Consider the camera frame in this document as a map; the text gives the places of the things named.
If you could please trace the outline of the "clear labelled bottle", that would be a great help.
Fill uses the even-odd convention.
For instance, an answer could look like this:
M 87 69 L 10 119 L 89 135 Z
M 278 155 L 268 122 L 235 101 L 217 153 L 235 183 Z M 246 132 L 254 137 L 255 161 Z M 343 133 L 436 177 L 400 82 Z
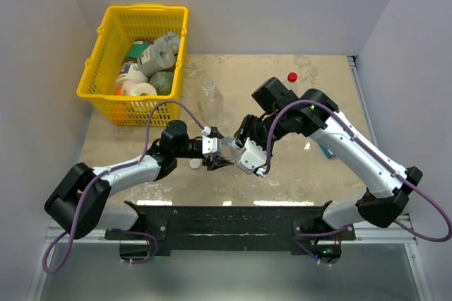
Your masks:
M 220 140 L 220 157 L 229 162 L 236 163 L 242 156 L 244 149 L 236 143 L 236 139 L 226 136 Z

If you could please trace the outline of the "white bottle cap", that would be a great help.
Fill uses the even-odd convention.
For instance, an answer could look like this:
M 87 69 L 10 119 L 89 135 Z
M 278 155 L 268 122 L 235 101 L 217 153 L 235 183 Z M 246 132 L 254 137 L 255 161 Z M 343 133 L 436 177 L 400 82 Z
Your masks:
M 197 169 L 201 166 L 201 161 L 199 159 L 191 159 L 189 165 L 192 169 Z

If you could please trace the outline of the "clear bottle with red ring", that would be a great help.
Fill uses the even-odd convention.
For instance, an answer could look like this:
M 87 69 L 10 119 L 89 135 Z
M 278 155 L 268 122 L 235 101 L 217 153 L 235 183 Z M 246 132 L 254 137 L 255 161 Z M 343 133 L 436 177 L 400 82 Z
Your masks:
M 287 88 L 290 89 L 296 96 L 299 96 L 299 79 L 297 73 L 295 72 L 288 73 Z

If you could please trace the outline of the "red bottle cap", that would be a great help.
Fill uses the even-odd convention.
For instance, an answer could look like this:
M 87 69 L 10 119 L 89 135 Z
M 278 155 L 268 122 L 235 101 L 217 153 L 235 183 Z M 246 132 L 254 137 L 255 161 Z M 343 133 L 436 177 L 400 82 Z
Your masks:
M 288 75 L 287 75 L 287 80 L 288 80 L 289 82 L 294 83 L 294 82 L 297 81 L 297 79 L 298 79 L 298 75 L 297 75 L 295 72 L 290 72 L 290 73 L 288 73 Z

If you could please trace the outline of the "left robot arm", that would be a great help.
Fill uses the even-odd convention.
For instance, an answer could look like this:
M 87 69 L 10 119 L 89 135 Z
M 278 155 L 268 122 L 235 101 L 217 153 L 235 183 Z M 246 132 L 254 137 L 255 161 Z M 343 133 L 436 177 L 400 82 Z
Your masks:
M 230 142 L 215 127 L 204 135 L 190 138 L 185 122 L 170 122 L 159 139 L 137 158 L 109 167 L 74 165 L 44 204 L 45 212 L 66 232 L 75 230 L 74 239 L 85 237 L 100 222 L 107 200 L 138 184 L 155 182 L 177 168 L 179 158 L 199 159 L 208 171 L 232 165 L 222 154 Z

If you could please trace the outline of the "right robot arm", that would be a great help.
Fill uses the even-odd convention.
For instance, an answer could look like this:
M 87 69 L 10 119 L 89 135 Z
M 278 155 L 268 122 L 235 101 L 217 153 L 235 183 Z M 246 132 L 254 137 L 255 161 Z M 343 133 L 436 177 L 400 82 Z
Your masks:
M 394 222 L 408 204 L 422 172 L 392 161 L 352 126 L 337 104 L 324 92 L 310 88 L 301 96 L 275 77 L 252 94 L 264 114 L 248 114 L 234 133 L 235 144 L 245 151 L 238 166 L 264 175 L 276 141 L 302 134 L 330 150 L 365 184 L 363 193 L 347 201 L 329 201 L 320 213 L 304 221 L 301 232 L 329 240 L 340 228 L 363 220 L 380 228 Z

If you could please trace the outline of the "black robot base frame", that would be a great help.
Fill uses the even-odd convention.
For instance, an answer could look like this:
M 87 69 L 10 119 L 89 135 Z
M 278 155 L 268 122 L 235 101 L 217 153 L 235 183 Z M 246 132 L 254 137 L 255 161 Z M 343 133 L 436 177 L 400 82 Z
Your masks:
M 334 263 L 342 243 L 356 238 L 351 225 L 334 235 L 325 228 L 309 230 L 323 210 L 316 206 L 129 206 L 138 216 L 135 223 L 108 229 L 105 238 L 120 241 L 120 257 L 133 261 L 177 250 L 294 255 L 310 250 Z

